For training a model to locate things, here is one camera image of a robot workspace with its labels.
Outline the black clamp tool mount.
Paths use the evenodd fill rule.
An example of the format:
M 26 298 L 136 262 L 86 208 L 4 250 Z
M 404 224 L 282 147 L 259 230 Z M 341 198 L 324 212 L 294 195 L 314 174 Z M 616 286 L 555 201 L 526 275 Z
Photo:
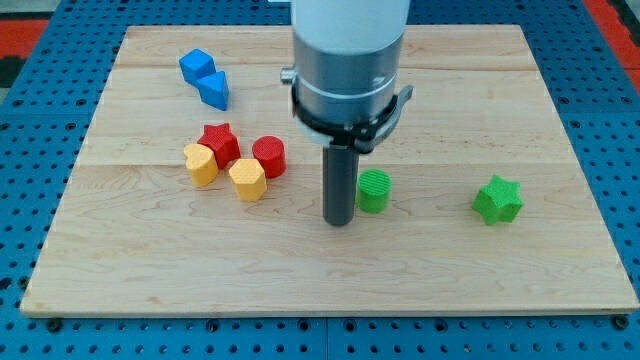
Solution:
M 297 89 L 292 87 L 292 115 L 302 132 L 323 147 L 351 149 L 359 154 L 369 154 L 395 130 L 403 107 L 412 98 L 413 91 L 412 85 L 405 86 L 392 96 L 389 104 L 378 115 L 365 117 L 362 122 L 354 124 L 339 124 L 312 115 L 299 101 Z

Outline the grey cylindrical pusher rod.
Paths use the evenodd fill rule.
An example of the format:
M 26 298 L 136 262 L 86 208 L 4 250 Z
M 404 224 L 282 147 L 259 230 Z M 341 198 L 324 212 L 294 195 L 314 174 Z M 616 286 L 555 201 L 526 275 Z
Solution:
M 344 226 L 354 216 L 359 154 L 330 147 L 322 155 L 323 217 L 332 226 Z

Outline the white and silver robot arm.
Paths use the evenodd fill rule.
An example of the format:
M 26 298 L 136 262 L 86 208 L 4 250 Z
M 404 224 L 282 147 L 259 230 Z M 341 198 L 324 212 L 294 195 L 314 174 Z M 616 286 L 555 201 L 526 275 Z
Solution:
M 396 128 L 413 88 L 396 88 L 409 0 L 295 0 L 292 116 L 322 148 L 324 220 L 351 222 L 359 158 Z

